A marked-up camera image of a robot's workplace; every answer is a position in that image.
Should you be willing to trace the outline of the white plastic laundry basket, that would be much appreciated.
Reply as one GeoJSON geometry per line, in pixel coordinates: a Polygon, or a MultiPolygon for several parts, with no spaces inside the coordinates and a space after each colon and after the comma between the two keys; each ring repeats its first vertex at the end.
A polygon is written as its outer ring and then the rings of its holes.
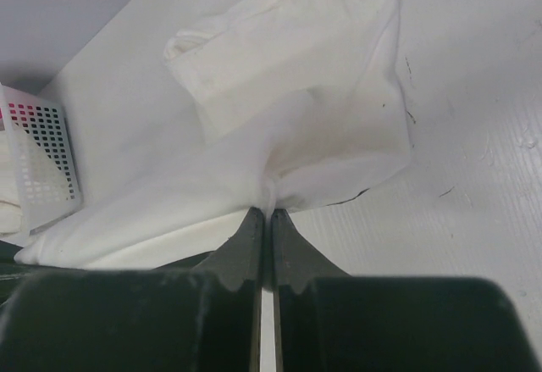
{"type": "Polygon", "coordinates": [[[82,195],[61,104],[2,86],[1,115],[22,210],[20,231],[2,239],[22,246],[32,231],[72,214],[82,195]]]}

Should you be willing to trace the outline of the white t shirt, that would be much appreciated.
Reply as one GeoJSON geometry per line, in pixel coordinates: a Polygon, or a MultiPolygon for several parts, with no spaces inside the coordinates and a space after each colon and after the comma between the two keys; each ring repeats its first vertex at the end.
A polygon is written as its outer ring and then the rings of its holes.
{"type": "Polygon", "coordinates": [[[155,269],[208,253],[249,208],[344,203],[410,160],[399,0],[240,0],[166,45],[207,144],[35,236],[27,265],[155,269]]]}

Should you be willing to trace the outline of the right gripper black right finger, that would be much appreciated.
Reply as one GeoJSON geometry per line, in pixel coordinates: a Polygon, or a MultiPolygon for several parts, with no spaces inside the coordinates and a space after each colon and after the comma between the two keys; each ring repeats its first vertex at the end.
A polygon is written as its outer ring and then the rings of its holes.
{"type": "Polygon", "coordinates": [[[270,220],[278,371],[323,371],[320,331],[311,283],[349,275],[305,239],[286,211],[270,220]]]}

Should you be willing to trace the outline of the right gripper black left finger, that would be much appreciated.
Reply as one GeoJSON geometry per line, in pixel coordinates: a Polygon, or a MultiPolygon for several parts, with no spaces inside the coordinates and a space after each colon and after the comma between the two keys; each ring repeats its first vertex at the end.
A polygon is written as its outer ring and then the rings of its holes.
{"type": "Polygon", "coordinates": [[[192,275],[202,284],[194,371],[259,371],[265,219],[247,211],[235,234],[192,275]]]}

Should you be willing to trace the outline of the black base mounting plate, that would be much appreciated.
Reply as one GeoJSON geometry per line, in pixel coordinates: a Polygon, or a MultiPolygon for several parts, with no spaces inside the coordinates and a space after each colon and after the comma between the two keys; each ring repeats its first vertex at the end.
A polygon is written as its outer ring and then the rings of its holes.
{"type": "Polygon", "coordinates": [[[37,264],[19,264],[14,256],[21,247],[1,241],[1,312],[7,310],[8,305],[16,298],[19,286],[25,284],[25,280],[42,280],[46,275],[90,275],[90,270],[58,268],[37,264]]]}

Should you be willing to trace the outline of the cream clothes in basket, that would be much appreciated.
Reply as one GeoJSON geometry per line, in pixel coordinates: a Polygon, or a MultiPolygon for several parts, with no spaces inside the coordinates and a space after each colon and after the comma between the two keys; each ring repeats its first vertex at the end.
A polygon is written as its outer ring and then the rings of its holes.
{"type": "Polygon", "coordinates": [[[19,192],[14,175],[14,164],[8,144],[8,134],[5,130],[1,131],[0,157],[0,232],[2,236],[6,236],[18,233],[22,230],[24,215],[19,201],[19,192]]]}

